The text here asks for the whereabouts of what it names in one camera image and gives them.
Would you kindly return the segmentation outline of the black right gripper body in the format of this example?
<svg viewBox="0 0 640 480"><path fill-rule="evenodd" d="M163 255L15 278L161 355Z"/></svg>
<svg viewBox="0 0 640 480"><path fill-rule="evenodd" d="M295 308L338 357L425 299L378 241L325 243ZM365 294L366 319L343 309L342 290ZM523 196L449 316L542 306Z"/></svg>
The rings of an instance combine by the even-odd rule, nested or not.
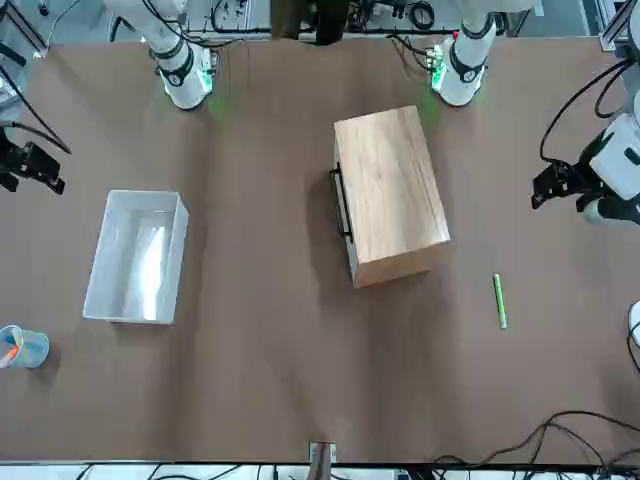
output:
<svg viewBox="0 0 640 480"><path fill-rule="evenodd" d="M24 178L52 178L53 158L33 142L23 147L10 144L1 148L1 172Z"/></svg>

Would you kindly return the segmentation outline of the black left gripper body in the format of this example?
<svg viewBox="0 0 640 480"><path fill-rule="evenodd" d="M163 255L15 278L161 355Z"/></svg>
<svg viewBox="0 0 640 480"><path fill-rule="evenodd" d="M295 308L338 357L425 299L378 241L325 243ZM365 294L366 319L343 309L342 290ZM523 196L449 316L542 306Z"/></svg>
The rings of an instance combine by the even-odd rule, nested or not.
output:
<svg viewBox="0 0 640 480"><path fill-rule="evenodd" d="M595 200L600 197L600 177L588 163L577 162L569 164L566 161L556 161L555 196L565 198L580 195L584 200Z"/></svg>

